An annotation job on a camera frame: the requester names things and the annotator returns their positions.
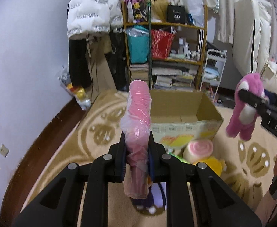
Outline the magenta plush bear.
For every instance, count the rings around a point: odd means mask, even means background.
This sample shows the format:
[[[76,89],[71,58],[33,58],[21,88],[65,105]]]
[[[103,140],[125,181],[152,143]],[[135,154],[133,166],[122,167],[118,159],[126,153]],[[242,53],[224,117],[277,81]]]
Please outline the magenta plush bear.
[[[226,128],[228,137],[240,136],[241,140],[249,141],[255,127],[255,122],[258,117],[257,110],[243,102],[239,98],[239,91],[247,90],[254,95],[269,101],[265,95],[263,83],[259,73],[249,73],[245,75],[236,86],[234,94],[235,106]]]

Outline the yellow plush toy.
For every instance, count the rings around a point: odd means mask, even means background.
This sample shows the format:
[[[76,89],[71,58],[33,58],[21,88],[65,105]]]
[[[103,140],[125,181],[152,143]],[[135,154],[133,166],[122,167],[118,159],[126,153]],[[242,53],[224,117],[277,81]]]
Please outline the yellow plush toy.
[[[209,166],[218,176],[221,176],[222,173],[226,170],[226,163],[225,160],[217,159],[213,156],[202,158],[194,163],[194,165],[197,165],[199,162],[205,163],[207,166]]]

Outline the pink towel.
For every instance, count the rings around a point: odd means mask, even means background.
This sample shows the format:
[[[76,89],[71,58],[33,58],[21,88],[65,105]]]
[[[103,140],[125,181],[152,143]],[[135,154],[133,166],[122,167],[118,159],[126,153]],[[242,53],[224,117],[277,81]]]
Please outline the pink towel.
[[[152,99],[148,85],[134,80],[129,85],[129,96],[120,128],[125,134],[127,163],[125,194],[133,199],[146,199],[148,188],[148,143],[150,136]]]

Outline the purple white plush doll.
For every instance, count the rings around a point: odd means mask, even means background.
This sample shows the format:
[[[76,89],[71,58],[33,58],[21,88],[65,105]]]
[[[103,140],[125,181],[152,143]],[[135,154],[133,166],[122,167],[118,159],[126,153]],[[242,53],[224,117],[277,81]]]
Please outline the purple white plush doll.
[[[132,199],[131,203],[139,214],[145,216],[158,216],[166,211],[167,195],[166,183],[153,183],[149,187],[149,194],[146,199]]]

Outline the pink swirl roll plush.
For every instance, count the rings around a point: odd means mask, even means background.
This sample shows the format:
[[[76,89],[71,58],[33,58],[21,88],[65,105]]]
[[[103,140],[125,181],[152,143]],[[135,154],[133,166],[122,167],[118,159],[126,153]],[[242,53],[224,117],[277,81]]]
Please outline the pink swirl roll plush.
[[[193,140],[187,144],[183,158],[193,164],[213,154],[213,142],[208,139]]]

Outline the cream folded mattress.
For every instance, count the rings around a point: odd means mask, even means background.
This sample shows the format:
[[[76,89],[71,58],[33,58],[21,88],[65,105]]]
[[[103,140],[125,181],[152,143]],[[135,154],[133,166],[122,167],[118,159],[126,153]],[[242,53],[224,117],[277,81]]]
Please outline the cream folded mattress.
[[[261,73],[269,62],[272,5],[266,0],[234,4],[233,63],[241,76]]]

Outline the black hanging garment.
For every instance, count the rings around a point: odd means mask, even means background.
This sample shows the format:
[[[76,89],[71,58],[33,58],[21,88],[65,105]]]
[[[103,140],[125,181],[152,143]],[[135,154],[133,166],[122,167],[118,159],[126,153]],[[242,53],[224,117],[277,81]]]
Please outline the black hanging garment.
[[[92,84],[86,59],[87,41],[69,40],[69,72],[73,86],[88,88]]]

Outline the right pile of books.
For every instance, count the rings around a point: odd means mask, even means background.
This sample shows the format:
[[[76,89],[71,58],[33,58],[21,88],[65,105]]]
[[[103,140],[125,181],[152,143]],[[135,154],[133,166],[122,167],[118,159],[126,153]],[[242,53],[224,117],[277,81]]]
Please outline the right pile of books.
[[[198,72],[199,66],[195,64],[153,61],[152,89],[193,92]]]

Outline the red patterned gift bag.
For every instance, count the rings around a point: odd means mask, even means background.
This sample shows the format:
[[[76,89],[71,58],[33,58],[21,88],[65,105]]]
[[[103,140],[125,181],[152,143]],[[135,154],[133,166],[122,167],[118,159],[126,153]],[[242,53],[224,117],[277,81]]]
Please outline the red patterned gift bag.
[[[166,59],[171,51],[175,34],[163,30],[151,30],[152,57]]]

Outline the white plastic package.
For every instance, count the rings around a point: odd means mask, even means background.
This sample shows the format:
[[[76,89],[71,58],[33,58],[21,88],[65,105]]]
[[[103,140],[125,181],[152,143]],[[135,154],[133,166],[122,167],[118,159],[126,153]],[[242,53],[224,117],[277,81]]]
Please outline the white plastic package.
[[[187,0],[187,8],[196,27],[204,26],[204,2],[203,0]]]

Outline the black box marked 40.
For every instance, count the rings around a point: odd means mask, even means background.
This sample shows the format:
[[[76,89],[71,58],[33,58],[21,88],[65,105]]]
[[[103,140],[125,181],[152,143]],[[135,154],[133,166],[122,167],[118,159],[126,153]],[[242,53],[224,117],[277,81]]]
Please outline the black box marked 40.
[[[185,7],[168,5],[167,7],[167,22],[184,24],[185,23]]]

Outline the blonde wig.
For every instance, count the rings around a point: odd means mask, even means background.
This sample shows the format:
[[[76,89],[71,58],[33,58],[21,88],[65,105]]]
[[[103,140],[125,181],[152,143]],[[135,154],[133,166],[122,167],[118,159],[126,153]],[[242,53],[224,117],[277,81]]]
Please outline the blonde wig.
[[[166,22],[168,0],[150,0],[151,1],[151,21]]]

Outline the black pink cartoon bag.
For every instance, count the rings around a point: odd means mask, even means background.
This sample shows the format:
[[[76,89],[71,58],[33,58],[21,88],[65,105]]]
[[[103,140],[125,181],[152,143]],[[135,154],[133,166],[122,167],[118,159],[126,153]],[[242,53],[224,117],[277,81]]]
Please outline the black pink cartoon bag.
[[[124,0],[126,4],[128,22],[140,23],[148,20],[147,0]]]

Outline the white puffer jacket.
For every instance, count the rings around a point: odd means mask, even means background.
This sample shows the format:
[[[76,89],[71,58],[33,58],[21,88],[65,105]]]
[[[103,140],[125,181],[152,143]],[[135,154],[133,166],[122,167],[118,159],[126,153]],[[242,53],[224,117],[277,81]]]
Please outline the white puffer jacket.
[[[120,0],[70,0],[67,35],[70,40],[101,36],[123,27]]]

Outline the upper wall socket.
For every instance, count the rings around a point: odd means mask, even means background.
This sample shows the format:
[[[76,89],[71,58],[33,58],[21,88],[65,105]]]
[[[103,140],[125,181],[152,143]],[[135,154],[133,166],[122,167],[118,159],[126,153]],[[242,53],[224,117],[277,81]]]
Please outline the upper wall socket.
[[[4,158],[6,158],[6,156],[8,155],[8,153],[9,153],[9,149],[8,149],[4,144],[2,144],[2,145],[0,146],[0,154],[1,154]]]

